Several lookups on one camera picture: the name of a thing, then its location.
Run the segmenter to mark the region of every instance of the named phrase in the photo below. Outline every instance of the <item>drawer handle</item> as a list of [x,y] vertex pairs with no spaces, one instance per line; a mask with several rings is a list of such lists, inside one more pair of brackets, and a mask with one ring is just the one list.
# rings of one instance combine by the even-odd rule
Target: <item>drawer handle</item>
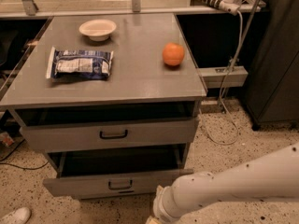
[[109,181],[109,183],[108,183],[108,187],[109,187],[110,190],[124,190],[124,189],[130,189],[130,188],[132,187],[132,185],[133,185],[133,180],[132,180],[132,179],[130,180],[130,184],[129,184],[128,186],[124,186],[124,187],[113,188],[113,187],[112,187],[112,183],[111,183],[111,181]]
[[117,135],[117,136],[105,136],[103,131],[100,132],[101,139],[118,139],[118,138],[125,138],[126,136],[128,136],[128,130],[125,130],[124,134]]

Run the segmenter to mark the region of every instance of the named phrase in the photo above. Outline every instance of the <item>white sneaker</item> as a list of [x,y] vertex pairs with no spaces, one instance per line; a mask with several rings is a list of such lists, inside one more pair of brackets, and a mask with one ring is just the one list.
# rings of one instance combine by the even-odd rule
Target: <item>white sneaker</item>
[[0,218],[0,224],[24,224],[30,218],[30,215],[30,209],[22,207]]

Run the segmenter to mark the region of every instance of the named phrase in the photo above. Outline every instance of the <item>terrazzo floor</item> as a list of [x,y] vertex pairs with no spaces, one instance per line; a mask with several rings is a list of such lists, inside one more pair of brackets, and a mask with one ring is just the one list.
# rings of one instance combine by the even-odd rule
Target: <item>terrazzo floor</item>
[[[217,139],[229,141],[235,131],[217,105],[204,102],[203,117],[191,145],[186,168],[216,174],[299,141],[298,128],[289,124],[263,126],[261,130],[254,132],[249,115],[238,100],[227,100],[227,106],[239,128],[237,141],[233,145],[222,146],[207,137],[202,118]],[[11,149],[12,147],[0,146],[0,159]],[[24,142],[6,162],[22,167],[37,167],[46,160]],[[29,224],[143,224],[150,214],[154,197],[152,194],[88,201],[70,197],[54,198],[42,185],[44,178],[52,177],[55,177],[55,172],[49,164],[35,171],[0,165],[0,216],[28,206],[32,210]],[[297,224],[298,210],[299,203],[216,203],[185,215],[177,224]]]

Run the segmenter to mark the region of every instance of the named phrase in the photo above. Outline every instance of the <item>drawer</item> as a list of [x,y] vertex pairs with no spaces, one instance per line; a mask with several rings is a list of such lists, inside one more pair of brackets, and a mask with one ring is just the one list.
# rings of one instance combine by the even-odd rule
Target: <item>drawer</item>
[[197,101],[154,102],[16,109],[26,126],[86,124],[149,119],[182,119],[197,115]]
[[53,196],[78,199],[155,192],[183,170],[188,144],[50,153],[57,178],[44,180]]
[[190,143],[198,118],[86,127],[22,127],[21,134],[35,151],[60,152],[98,148]]
[[43,184],[54,197],[91,199],[154,193],[158,185],[170,186],[181,175],[189,174],[192,174],[192,170],[75,176],[45,179]]

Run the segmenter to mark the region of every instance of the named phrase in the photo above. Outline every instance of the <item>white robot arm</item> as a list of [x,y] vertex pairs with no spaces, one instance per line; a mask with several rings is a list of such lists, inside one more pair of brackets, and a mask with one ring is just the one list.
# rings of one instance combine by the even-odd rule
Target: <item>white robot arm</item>
[[179,177],[158,187],[148,223],[172,223],[217,202],[298,202],[299,143],[219,174]]

